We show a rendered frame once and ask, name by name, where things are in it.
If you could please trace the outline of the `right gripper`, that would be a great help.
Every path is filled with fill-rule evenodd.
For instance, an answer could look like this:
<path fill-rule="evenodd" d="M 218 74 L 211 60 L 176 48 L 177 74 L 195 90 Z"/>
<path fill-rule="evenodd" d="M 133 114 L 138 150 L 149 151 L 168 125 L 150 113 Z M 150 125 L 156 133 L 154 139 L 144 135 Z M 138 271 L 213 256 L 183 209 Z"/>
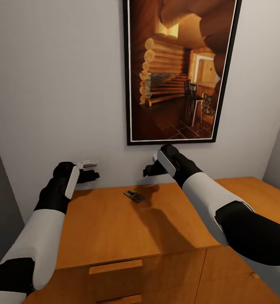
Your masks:
<path fill-rule="evenodd" d="M 167 174 L 166 170 L 161 171 L 157 168 L 156 162 L 153 165 L 147 165 L 146 168 L 143 170 L 143 177 L 145 176 L 158 176 Z"/>

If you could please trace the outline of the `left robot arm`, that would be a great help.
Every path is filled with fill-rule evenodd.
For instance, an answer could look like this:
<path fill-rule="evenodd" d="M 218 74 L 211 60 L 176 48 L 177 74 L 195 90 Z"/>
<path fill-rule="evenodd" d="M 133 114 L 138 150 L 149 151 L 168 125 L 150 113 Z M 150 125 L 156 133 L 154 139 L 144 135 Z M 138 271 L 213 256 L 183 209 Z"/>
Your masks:
<path fill-rule="evenodd" d="M 40 192 L 39 201 L 13 246 L 0 262 L 0 304 L 22 304 L 41 290 L 54 273 L 68 203 L 76 184 L 94 181 L 99 173 L 85 168 L 95 160 L 61 162 Z"/>

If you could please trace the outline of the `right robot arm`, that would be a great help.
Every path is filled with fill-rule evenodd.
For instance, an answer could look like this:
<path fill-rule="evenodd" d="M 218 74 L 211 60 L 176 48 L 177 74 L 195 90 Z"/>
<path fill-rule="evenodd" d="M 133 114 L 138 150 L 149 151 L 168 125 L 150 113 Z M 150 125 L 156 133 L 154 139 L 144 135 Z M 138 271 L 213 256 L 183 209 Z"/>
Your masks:
<path fill-rule="evenodd" d="M 169 173 L 186 194 L 213 238 L 230 246 L 280 298 L 280 224 L 257 214 L 217 184 L 172 144 L 152 156 L 143 177 Z"/>

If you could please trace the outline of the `mousetrap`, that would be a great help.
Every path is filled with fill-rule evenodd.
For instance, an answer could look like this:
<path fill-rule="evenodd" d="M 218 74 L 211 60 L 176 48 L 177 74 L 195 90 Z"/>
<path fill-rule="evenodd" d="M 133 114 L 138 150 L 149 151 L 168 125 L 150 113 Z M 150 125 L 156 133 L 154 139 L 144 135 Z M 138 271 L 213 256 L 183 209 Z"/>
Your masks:
<path fill-rule="evenodd" d="M 142 197 L 140 194 L 138 194 L 137 192 L 135 192 L 132 189 L 125 191 L 123 194 L 126 195 L 127 197 L 129 197 L 131 200 L 133 200 L 137 204 L 145 199 L 144 197 Z"/>

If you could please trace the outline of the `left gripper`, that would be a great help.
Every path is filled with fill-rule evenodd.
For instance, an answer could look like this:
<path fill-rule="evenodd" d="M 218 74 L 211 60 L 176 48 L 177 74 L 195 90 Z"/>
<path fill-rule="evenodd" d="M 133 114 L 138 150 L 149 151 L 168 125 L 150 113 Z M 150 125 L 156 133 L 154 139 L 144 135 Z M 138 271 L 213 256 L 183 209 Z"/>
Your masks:
<path fill-rule="evenodd" d="M 77 184 L 94 181 L 99 177 L 100 177 L 99 173 L 98 172 L 95 173 L 94 170 L 83 171 L 83 178 L 81 179 L 81 181 L 77 182 Z"/>

